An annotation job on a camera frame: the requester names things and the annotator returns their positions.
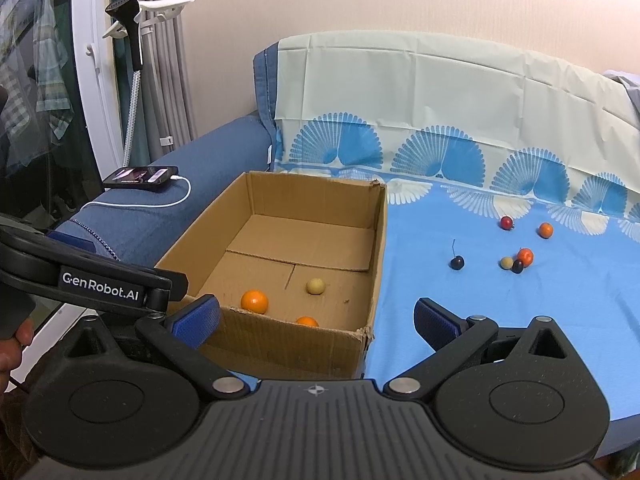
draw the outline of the glass door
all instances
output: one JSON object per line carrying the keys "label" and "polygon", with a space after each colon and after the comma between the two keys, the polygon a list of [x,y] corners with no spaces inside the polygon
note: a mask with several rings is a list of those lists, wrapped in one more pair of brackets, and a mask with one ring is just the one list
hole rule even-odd
{"label": "glass door", "polygon": [[0,0],[0,213],[47,230],[102,192],[71,0]]}

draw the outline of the wall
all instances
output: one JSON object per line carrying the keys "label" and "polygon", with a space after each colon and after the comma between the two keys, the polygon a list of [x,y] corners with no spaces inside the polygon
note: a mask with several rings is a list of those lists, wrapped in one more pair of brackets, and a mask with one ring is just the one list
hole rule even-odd
{"label": "wall", "polygon": [[253,56],[287,36],[444,32],[640,73],[639,10],[640,0],[196,0],[182,15],[197,131],[254,110]]}

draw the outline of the crosshair logo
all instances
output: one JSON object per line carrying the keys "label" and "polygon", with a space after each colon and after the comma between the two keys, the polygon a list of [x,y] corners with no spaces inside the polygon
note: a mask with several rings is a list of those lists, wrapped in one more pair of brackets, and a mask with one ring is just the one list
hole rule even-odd
{"label": "crosshair logo", "polygon": [[312,387],[307,388],[306,390],[315,397],[324,394],[327,391],[327,389],[324,386],[320,386],[320,384],[314,384]]}

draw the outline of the smartphone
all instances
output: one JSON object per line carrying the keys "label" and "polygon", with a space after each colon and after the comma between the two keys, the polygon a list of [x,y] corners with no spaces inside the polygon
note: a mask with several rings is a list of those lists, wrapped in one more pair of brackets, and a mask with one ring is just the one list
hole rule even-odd
{"label": "smartphone", "polygon": [[104,187],[160,191],[177,173],[176,166],[129,166],[114,171],[102,184]]}

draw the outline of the sofa armrest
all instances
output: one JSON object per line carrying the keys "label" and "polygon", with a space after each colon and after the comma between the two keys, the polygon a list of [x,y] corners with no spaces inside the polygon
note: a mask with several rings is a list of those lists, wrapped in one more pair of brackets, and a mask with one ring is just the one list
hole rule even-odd
{"label": "sofa armrest", "polygon": [[[76,213],[73,220],[95,232],[120,260],[153,266],[238,175],[268,169],[270,145],[271,137],[257,115],[240,117],[155,161],[157,166],[177,166],[178,174],[191,182],[191,195],[181,204],[153,209],[89,205]],[[163,192],[111,189],[96,200],[163,204],[180,200],[186,192],[187,183],[179,180]],[[77,223],[67,221],[56,230],[90,240],[98,254],[112,257]]]}

